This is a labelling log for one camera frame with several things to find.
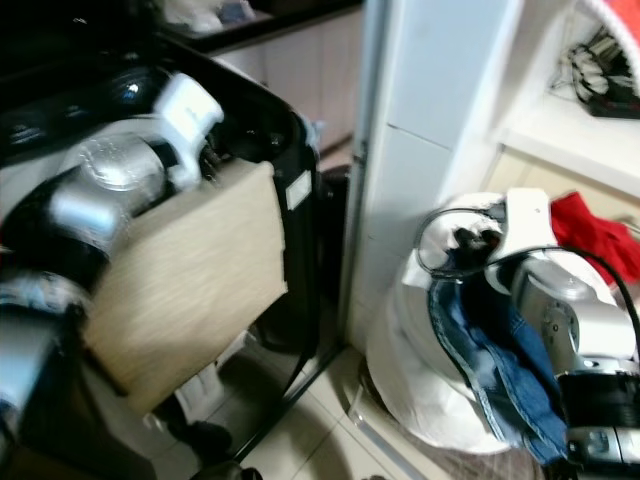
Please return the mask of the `blue denim jeans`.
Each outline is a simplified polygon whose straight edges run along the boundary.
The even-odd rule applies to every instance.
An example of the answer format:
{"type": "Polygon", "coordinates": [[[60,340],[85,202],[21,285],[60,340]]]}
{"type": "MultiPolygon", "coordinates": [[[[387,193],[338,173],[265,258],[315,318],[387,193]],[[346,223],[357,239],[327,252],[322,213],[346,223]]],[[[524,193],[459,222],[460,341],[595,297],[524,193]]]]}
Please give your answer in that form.
{"type": "Polygon", "coordinates": [[[484,424],[540,465],[564,460],[567,426],[556,411],[559,390],[547,387],[554,381],[547,355],[540,353],[531,364],[520,358],[538,342],[531,326],[506,303],[498,334],[486,333],[465,312],[461,282],[431,283],[426,306],[434,337],[474,394],[484,424]]]}

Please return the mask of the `red garment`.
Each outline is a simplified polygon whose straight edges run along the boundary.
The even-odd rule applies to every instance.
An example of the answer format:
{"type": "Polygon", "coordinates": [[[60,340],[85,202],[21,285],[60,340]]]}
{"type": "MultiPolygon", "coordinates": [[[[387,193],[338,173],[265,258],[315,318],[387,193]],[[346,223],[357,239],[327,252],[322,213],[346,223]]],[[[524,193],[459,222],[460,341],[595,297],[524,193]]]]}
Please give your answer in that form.
{"type": "Polygon", "coordinates": [[[621,274],[623,282],[640,284],[640,242],[625,224],[591,214],[580,193],[550,202],[550,224],[561,246],[595,253],[621,274]]]}

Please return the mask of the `white laundry basket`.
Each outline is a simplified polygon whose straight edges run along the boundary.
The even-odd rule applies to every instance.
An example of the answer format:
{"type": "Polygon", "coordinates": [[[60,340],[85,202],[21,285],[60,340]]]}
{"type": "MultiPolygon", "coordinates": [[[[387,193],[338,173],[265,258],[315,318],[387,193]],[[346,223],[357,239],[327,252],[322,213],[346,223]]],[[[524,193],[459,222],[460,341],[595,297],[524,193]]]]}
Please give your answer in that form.
{"type": "MultiPolygon", "coordinates": [[[[461,195],[422,216],[406,265],[399,270],[390,291],[403,278],[404,269],[413,266],[416,253],[431,266],[447,261],[448,252],[457,246],[452,237],[454,228],[492,228],[500,232],[499,220],[503,212],[499,202],[504,196],[506,192],[461,195]]],[[[577,275],[585,282],[593,283],[605,300],[617,305],[631,300],[626,296],[621,274],[609,264],[607,269],[599,271],[579,269],[577,275]]],[[[635,302],[634,306],[640,314],[640,307],[635,302]]],[[[449,451],[474,454],[511,449],[526,451],[493,436],[484,419],[477,416],[471,390],[458,378],[452,362],[436,356],[434,340],[428,342],[429,358],[419,360],[413,355],[410,347],[422,339],[419,324],[412,324],[408,333],[388,335],[385,323],[387,321],[371,335],[367,361],[376,390],[399,424],[421,442],[449,451]]]]}

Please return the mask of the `white cabinet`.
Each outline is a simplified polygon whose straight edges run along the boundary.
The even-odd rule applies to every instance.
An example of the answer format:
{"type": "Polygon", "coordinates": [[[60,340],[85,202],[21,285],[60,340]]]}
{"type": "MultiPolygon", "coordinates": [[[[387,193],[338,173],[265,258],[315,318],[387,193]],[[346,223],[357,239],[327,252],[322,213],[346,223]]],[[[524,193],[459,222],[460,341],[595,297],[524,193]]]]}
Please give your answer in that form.
{"type": "Polygon", "coordinates": [[[564,55],[585,0],[367,0],[347,212],[346,337],[365,351],[426,212],[462,193],[577,191],[640,227],[640,120],[595,118],[564,55]]]}

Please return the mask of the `red plastic container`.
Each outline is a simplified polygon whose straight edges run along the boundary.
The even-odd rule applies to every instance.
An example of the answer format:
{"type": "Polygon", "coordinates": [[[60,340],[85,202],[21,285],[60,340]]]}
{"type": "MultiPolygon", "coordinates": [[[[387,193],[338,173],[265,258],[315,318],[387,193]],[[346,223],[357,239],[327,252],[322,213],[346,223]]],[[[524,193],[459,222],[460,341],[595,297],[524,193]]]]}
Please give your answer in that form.
{"type": "Polygon", "coordinates": [[[609,32],[640,45],[640,0],[580,0],[609,32]]]}

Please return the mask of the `beige panel on washer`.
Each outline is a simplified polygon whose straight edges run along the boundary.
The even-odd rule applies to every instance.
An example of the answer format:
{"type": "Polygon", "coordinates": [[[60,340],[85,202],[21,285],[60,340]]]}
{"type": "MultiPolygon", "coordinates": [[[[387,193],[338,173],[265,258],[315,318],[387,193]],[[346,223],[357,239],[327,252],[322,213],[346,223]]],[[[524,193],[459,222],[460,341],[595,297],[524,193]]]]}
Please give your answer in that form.
{"type": "Polygon", "coordinates": [[[233,161],[125,233],[84,342],[134,412],[209,366],[287,291],[273,166],[233,161]]]}

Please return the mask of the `white plastic bag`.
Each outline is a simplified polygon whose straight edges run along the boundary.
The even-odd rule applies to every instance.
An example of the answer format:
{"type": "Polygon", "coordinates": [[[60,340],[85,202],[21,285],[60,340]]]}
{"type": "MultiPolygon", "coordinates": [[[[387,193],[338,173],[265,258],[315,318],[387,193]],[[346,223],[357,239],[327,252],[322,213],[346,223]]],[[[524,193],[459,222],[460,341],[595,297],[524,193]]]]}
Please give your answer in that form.
{"type": "Polygon", "coordinates": [[[163,14],[169,26],[193,35],[211,35],[256,19],[247,0],[163,0],[163,14]]]}

